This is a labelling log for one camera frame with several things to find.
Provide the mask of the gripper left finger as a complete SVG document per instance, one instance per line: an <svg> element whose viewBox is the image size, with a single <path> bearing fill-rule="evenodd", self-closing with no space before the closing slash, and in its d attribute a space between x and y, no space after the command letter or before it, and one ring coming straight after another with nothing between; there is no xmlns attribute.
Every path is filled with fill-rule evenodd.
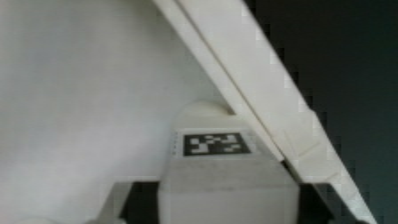
<svg viewBox="0 0 398 224"><path fill-rule="evenodd" d="M85 224L158 224L158 182L117 182L100 214Z"/></svg>

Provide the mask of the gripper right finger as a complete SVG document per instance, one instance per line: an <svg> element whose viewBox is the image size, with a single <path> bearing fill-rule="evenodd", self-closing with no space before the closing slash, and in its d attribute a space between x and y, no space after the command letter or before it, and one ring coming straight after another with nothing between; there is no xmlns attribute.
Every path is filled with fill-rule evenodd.
<svg viewBox="0 0 398 224"><path fill-rule="evenodd" d="M370 224L354 216L329 183L300 185L299 224Z"/></svg>

